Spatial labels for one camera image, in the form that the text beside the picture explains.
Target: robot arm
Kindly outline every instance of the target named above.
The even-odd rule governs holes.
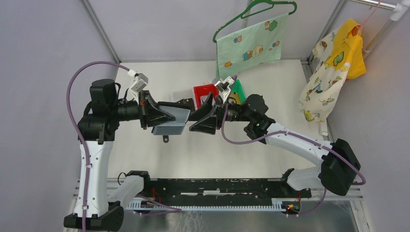
[[[360,169],[360,164],[347,142],[340,139],[335,143],[311,139],[321,145],[317,146],[301,139],[301,137],[306,137],[289,130],[265,115],[268,107],[260,95],[250,95],[241,105],[229,104],[226,101],[228,96],[226,91],[230,91],[228,89],[231,84],[229,80],[215,83],[225,93],[223,94],[224,99],[218,98],[213,105],[213,96],[210,94],[205,103],[191,113],[190,108],[183,104],[156,103],[149,91],[142,90],[147,84],[147,78],[142,73],[136,73],[134,77],[130,90],[134,96],[138,96],[138,101],[119,101],[115,83],[110,79],[95,81],[90,87],[89,107],[92,109],[92,114],[85,112],[78,127],[88,144],[91,164],[90,167],[86,167],[85,152],[81,146],[82,167],[79,197],[74,213],[64,219],[65,227],[81,228],[81,217],[83,216],[81,197],[85,190],[84,186],[88,187],[87,228],[93,230],[118,231],[123,221],[124,206],[135,195],[145,190],[144,183],[149,181],[149,175],[130,172],[125,182],[113,194],[106,195],[109,155],[120,121],[140,120],[143,129],[152,127],[153,134],[163,136],[167,135],[167,132],[181,133],[187,121],[196,121],[190,126],[190,131],[215,134],[216,130],[221,128],[224,118],[226,121],[249,122],[244,131],[250,139],[257,139],[268,133],[280,131],[260,142],[282,147],[316,165],[316,167],[303,170],[289,169],[285,173],[284,178],[287,184],[295,190],[325,187],[337,195],[346,195],[356,173],[333,154],[322,149],[322,146],[336,151]],[[90,168],[88,183],[85,180],[86,168]]]

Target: white wall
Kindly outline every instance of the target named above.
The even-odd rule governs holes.
[[[248,0],[91,0],[122,61],[215,60],[215,31],[242,13]],[[299,0],[288,19],[282,57],[306,58],[318,40],[337,0]],[[256,12],[269,5],[259,4]],[[249,17],[249,25],[291,12],[292,5]],[[217,36],[240,30],[238,19]]]
[[[339,23],[349,17],[361,23],[369,13],[350,2]],[[390,14],[374,14],[363,30],[365,43]],[[345,84],[329,117],[336,137],[349,141],[362,165],[362,191],[376,232],[410,231],[409,25],[407,12],[368,56],[367,74]]]
[[[67,84],[110,56],[79,0],[2,0],[0,28],[0,230],[61,231],[80,174]],[[77,120],[91,82],[114,74],[100,66],[79,76]]]

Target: white cable clip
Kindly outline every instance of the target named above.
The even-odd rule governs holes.
[[[134,71],[134,70],[132,70],[132,69],[130,69],[127,74],[128,74],[129,76],[136,77],[137,72]]]
[[[142,213],[140,212],[140,213],[137,213],[137,212],[133,212],[133,214],[138,214],[140,217],[142,217]]]

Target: patterned fabric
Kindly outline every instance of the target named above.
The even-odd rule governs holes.
[[[306,121],[324,122],[332,112],[346,79],[366,73],[363,40],[360,34],[356,34],[357,26],[360,25],[349,19],[315,45],[313,54],[319,64],[298,101]]]
[[[217,39],[217,77],[280,59],[287,19],[284,14]]]

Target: green hanger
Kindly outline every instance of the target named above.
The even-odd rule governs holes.
[[[258,12],[255,12],[255,13],[251,13],[251,14],[249,14],[249,15],[244,16],[244,14],[246,14],[246,12],[250,11],[250,10],[252,9],[252,7],[254,7],[255,5],[257,5],[257,4],[259,4],[259,3],[262,3],[262,2],[271,4],[272,6],[266,8],[266,9],[263,9],[263,10],[261,10],[261,11],[258,11]],[[213,41],[214,43],[216,43],[216,42],[217,42],[217,41],[216,41],[217,34],[218,34],[222,29],[224,29],[227,25],[233,23],[235,20],[237,20],[237,19],[239,19],[239,18],[244,19],[244,18],[247,18],[247,17],[249,17],[249,16],[259,14],[259,13],[261,13],[261,12],[264,12],[264,11],[267,11],[267,10],[272,9],[275,5],[281,5],[281,4],[292,4],[292,5],[294,6],[294,10],[293,10],[292,12],[290,12],[289,15],[291,15],[291,14],[293,14],[293,13],[296,12],[297,4],[296,4],[296,2],[294,2],[294,1],[255,0],[255,1],[253,1],[251,4],[249,4],[249,6],[246,8],[246,10],[245,10],[244,12],[240,13],[238,16],[236,16],[236,17],[233,18],[231,21],[227,22],[224,26],[222,26],[221,28],[219,28],[219,29],[217,30],[217,32],[215,32],[215,35],[214,35],[214,38],[212,39],[212,41]]]

